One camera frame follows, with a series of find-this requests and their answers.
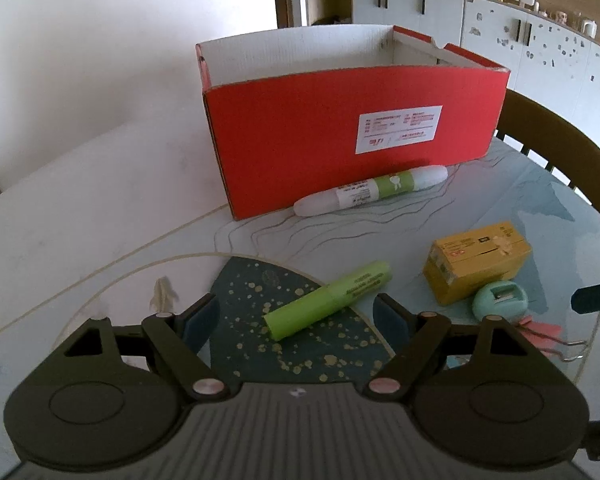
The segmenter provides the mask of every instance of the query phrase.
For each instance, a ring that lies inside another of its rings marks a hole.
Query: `white glue pen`
[[[375,202],[399,193],[427,189],[444,182],[448,176],[446,166],[423,166],[400,173],[368,178],[305,196],[294,204],[294,212],[298,216],[323,215],[339,209]]]

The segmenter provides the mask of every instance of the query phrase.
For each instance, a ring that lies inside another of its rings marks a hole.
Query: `green label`
[[[380,198],[413,191],[413,177],[411,176],[410,171],[391,173],[385,176],[379,176],[374,180],[376,181],[376,184],[378,184]]]

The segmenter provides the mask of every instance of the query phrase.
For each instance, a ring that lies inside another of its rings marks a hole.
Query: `white label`
[[[347,207],[353,207],[378,200],[380,198],[380,191],[376,181],[370,178],[368,180],[361,180],[360,182],[337,187],[336,195],[338,196],[340,209],[346,209]]]
[[[442,106],[360,115],[356,155],[433,140]]]

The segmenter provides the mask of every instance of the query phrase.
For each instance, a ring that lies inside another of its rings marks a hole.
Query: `dark green object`
[[[368,381],[390,356],[348,307],[278,343],[270,338],[262,316],[318,287],[283,267],[231,257],[211,288],[220,302],[210,339],[212,370],[230,386]]]

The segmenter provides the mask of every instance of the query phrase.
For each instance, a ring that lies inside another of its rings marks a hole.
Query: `white mug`
[[[596,32],[598,31],[598,26],[596,22],[593,20],[582,20],[582,24],[580,25],[580,31],[590,38],[596,37]]]

